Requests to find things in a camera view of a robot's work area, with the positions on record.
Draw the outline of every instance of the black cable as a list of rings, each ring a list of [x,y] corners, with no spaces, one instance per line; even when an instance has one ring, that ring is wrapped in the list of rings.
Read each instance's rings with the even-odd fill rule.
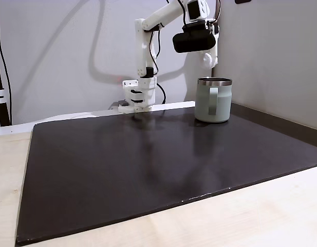
[[[182,4],[182,2],[180,0],[178,0],[178,2],[181,5],[182,11],[183,11],[183,23],[184,23],[184,26],[187,28],[187,23],[185,22],[185,9],[184,9],[184,6],[183,6],[183,4]]]
[[[153,36],[154,36],[154,32],[152,32],[152,35],[151,35],[151,37],[150,37],[150,41],[149,41],[149,52],[150,52],[150,56],[152,57],[153,62],[154,62],[155,66],[156,66],[156,69],[157,69],[157,72],[154,73],[154,75],[157,75],[157,73],[158,73],[158,66],[157,66],[157,63],[156,63],[156,61],[155,61],[155,59],[154,59],[154,57],[153,57],[152,49],[151,49],[152,41],[153,41]],[[165,91],[164,91],[164,89],[163,89],[163,87],[162,87],[161,85],[159,85],[158,83],[157,83],[157,85],[159,86],[159,88],[160,88],[160,89],[162,90],[162,92],[163,92],[164,100],[163,100],[163,103],[162,103],[162,104],[165,104],[165,102],[166,102],[166,94],[165,94]]]
[[[1,53],[1,57],[2,57],[3,64],[4,64],[4,69],[5,69],[6,78],[7,78],[8,85],[9,85],[9,94],[10,94],[10,123],[11,123],[11,125],[12,125],[12,94],[11,94],[11,84],[10,84],[10,79],[9,79],[9,75],[8,75],[8,70],[7,70],[7,68],[6,68],[6,63],[5,63],[4,56],[3,56],[3,52],[2,52],[1,35],[0,35],[0,53]]]
[[[152,54],[152,41],[153,41],[153,36],[154,36],[154,32],[152,32],[152,35],[151,35],[150,41],[149,41],[149,53],[150,53],[150,56],[152,57],[152,60],[153,60],[153,62],[154,62],[154,64],[155,64],[155,66],[156,66],[157,72],[154,73],[154,76],[155,76],[155,75],[158,74],[158,66],[157,66],[157,63],[156,63],[156,61],[155,61],[155,59],[154,59],[154,57],[153,57],[153,54]]]
[[[166,103],[166,94],[165,94],[165,91],[164,91],[164,89],[163,89],[163,87],[161,86],[161,85],[159,85],[158,83],[157,83],[157,85],[159,86],[159,88],[162,90],[162,92],[163,92],[163,95],[164,95],[164,100],[163,100],[163,103],[162,104],[165,104]]]
[[[220,15],[221,15],[221,0],[218,0],[219,1],[219,12],[218,12],[218,16],[216,17],[216,19],[212,22],[212,24],[215,24],[218,22],[218,19],[220,18]]]
[[[158,58],[159,54],[160,54],[160,30],[158,31],[158,52],[156,55],[156,59]]]

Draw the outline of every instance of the stainless steel rim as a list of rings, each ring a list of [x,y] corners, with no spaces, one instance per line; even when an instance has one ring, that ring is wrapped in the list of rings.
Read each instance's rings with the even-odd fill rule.
[[[203,86],[231,86],[232,80],[218,77],[202,77],[198,79],[197,84]]]

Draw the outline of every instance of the dark tabletop mat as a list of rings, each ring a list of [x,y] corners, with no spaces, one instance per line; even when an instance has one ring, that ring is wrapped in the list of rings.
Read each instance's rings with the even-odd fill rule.
[[[220,124],[195,120],[194,108],[41,123],[16,242],[114,224],[315,166],[317,130],[235,104]]]

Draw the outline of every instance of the white wall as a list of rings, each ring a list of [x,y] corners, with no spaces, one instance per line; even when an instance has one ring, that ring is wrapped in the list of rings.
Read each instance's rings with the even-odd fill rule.
[[[216,75],[233,101],[317,128],[317,0],[222,0]]]
[[[134,20],[165,4],[165,0],[0,0],[13,123],[105,110],[124,99],[122,80],[137,78]],[[198,66],[199,54],[174,51],[172,37],[182,25],[180,17],[161,31],[158,82],[167,102],[193,100],[197,78],[211,73]],[[156,98],[163,99],[159,90]]]

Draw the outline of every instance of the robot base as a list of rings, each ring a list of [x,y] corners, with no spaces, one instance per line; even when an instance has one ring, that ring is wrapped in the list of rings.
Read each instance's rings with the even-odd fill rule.
[[[120,113],[137,113],[137,112],[151,112],[153,110],[153,107],[135,107],[135,106],[127,106],[127,107],[123,107],[123,106],[119,106],[118,107],[118,111]]]

